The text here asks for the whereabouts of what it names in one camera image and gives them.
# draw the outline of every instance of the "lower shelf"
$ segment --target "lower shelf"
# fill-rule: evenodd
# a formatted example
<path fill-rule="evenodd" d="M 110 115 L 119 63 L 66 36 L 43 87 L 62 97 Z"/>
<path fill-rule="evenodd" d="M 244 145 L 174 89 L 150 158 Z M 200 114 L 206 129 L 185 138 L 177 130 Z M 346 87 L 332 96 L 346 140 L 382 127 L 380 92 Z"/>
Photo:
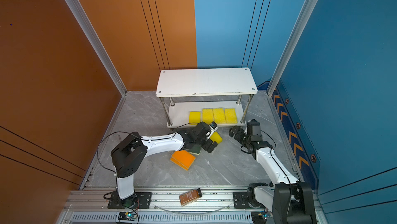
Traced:
<path fill-rule="evenodd" d="M 202 111 L 203 108 L 235 108 L 237 116 L 237 124 L 218 124 L 218 127 L 234 127 L 243 126 L 245 123 L 241 123 L 240 120 L 243 117 L 243 106 L 242 104 L 237 105 L 236 101 L 225 101 L 225 102 L 176 102 L 174 106 L 170 105 L 169 115 L 171 118 L 172 125 L 167 127 L 175 128 L 183 124 L 189 123 L 189 113 L 191 111 Z"/>

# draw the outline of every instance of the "orange chevron stripe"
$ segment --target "orange chevron stripe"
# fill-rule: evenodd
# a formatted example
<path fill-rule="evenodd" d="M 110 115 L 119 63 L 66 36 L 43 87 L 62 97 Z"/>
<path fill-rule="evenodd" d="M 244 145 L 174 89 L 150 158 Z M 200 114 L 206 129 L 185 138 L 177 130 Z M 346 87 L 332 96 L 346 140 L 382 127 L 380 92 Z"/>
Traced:
<path fill-rule="evenodd" d="M 297 155 L 297 148 L 303 152 L 302 147 L 300 147 L 299 145 L 297 145 L 297 144 L 295 143 L 295 144 L 294 144 L 294 154 L 295 154 L 295 156 Z"/>
<path fill-rule="evenodd" d="M 291 143 L 291 136 L 294 136 L 295 138 L 298 138 L 295 133 L 289 132 L 289 143 Z"/>
<path fill-rule="evenodd" d="M 275 99 L 276 99 L 276 98 L 280 98 L 280 96 L 274 96 L 274 104 L 275 104 Z"/>
<path fill-rule="evenodd" d="M 288 116 L 286 112 L 281 111 L 281 122 L 283 122 L 283 116 Z"/>
<path fill-rule="evenodd" d="M 309 165 L 309 162 L 307 162 L 304 158 L 302 158 L 301 156 L 299 156 L 299 168 L 300 170 L 302 170 L 302 162 L 304 162 L 305 164 L 307 164 L 307 166 Z"/>
<path fill-rule="evenodd" d="M 280 110 L 279 110 L 280 106 L 281 106 L 281 107 L 284 107 L 284 105 L 283 105 L 282 103 L 277 103 L 277 113 L 280 111 Z"/>

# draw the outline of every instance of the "yellow sponge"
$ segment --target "yellow sponge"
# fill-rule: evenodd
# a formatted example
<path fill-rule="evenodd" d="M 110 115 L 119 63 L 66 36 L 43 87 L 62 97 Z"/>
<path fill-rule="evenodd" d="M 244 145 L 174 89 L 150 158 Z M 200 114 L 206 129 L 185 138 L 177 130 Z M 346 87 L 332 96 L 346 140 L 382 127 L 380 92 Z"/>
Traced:
<path fill-rule="evenodd" d="M 171 156 L 171 161 L 179 165 L 185 170 L 188 170 L 195 161 L 196 157 L 188 153 L 186 150 L 176 151 Z"/>
<path fill-rule="evenodd" d="M 214 132 L 212 135 L 211 135 L 211 138 L 210 138 L 212 141 L 215 141 L 215 142 L 217 142 L 218 144 L 219 143 L 221 143 L 222 142 L 222 137 L 219 135 L 219 133 L 217 133 L 217 132 Z"/>
<path fill-rule="evenodd" d="M 234 108 L 225 108 L 225 117 L 227 124 L 237 124 L 236 110 Z"/>
<path fill-rule="evenodd" d="M 191 111 L 189 114 L 189 123 L 200 123 L 200 118 L 201 118 L 201 112 Z"/>
<path fill-rule="evenodd" d="M 216 124 L 226 124 L 225 112 L 223 108 L 214 108 L 214 121 Z"/>
<path fill-rule="evenodd" d="M 202 110 L 202 121 L 207 124 L 211 124 L 211 122 L 214 121 L 214 114 L 212 112 L 212 109 L 204 108 Z"/>

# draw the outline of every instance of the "marble floor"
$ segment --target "marble floor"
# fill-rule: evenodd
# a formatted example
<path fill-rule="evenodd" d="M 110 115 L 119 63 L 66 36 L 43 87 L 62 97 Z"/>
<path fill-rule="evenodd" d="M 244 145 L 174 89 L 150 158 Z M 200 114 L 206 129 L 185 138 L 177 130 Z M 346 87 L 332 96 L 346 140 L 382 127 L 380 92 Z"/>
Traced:
<path fill-rule="evenodd" d="M 243 108 L 248 96 L 242 99 Z M 237 96 L 217 97 L 181 97 L 176 102 L 202 100 L 236 100 Z M 265 97 L 264 91 L 259 91 L 252 99 L 246 120 L 256 119 L 261 123 L 261 129 L 267 132 L 276 142 L 277 157 L 287 169 L 291 169 L 291 161 L 285 145 L 281 141 L 275 118 Z M 166 117 L 160 99 L 154 91 L 129 91 L 112 132 L 137 131 L 140 135 L 156 136 L 170 133 L 166 127 Z M 241 145 L 229 137 L 229 127 L 220 127 L 218 133 L 223 138 L 212 153 L 201 150 L 188 171 L 170 161 L 173 152 L 163 152 L 145 158 L 134 176 L 136 187 L 154 186 L 242 186 L 250 183 L 270 182 L 265 170 L 254 160 L 252 155 L 240 151 Z M 120 133 L 123 139 L 127 134 Z M 269 137 L 263 134 L 263 140 L 272 144 Z M 105 141 L 100 160 L 105 167 L 113 168 L 111 150 L 120 142 L 117 134 Z M 94 167 L 88 178 L 86 187 L 115 187 L 116 181 L 112 172 L 100 167 Z"/>

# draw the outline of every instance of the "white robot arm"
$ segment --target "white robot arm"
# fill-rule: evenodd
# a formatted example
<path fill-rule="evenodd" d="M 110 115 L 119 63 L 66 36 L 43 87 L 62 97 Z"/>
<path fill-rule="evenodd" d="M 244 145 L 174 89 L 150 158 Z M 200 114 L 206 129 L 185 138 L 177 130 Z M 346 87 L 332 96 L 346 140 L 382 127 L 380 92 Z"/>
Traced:
<path fill-rule="evenodd" d="M 116 169 L 117 193 L 120 199 L 124 200 L 134 194 L 134 173 L 143 158 L 159 152 L 189 149 L 194 145 L 200 145 L 211 153 L 218 145 L 210 139 L 217 129 L 215 122 L 210 125 L 201 122 L 191 129 L 162 136 L 140 136 L 138 132 L 130 133 L 110 153 Z"/>
<path fill-rule="evenodd" d="M 262 140 L 260 123 L 253 119 L 247 123 L 245 131 L 235 126 L 229 130 L 229 135 L 247 148 L 271 180 L 270 185 L 250 184 L 247 190 L 249 204 L 265 206 L 272 212 L 276 224 L 315 224 L 310 185 L 294 177 L 277 158 L 273 146 Z"/>
<path fill-rule="evenodd" d="M 212 152 L 218 145 L 211 141 L 217 125 L 204 122 L 195 127 L 168 135 L 148 137 L 138 132 L 129 134 L 111 152 L 116 169 L 117 192 L 121 200 L 134 194 L 134 173 L 143 158 L 166 151 L 179 151 L 200 145 Z M 239 126 L 230 129 L 229 135 L 245 146 L 253 158 L 265 169 L 274 187 L 266 183 L 252 183 L 248 187 L 250 204 L 269 209 L 276 224 L 315 224 L 316 217 L 312 190 L 309 184 L 300 182 L 280 162 L 273 147 L 262 140 L 259 122 L 251 120 L 244 131 Z"/>

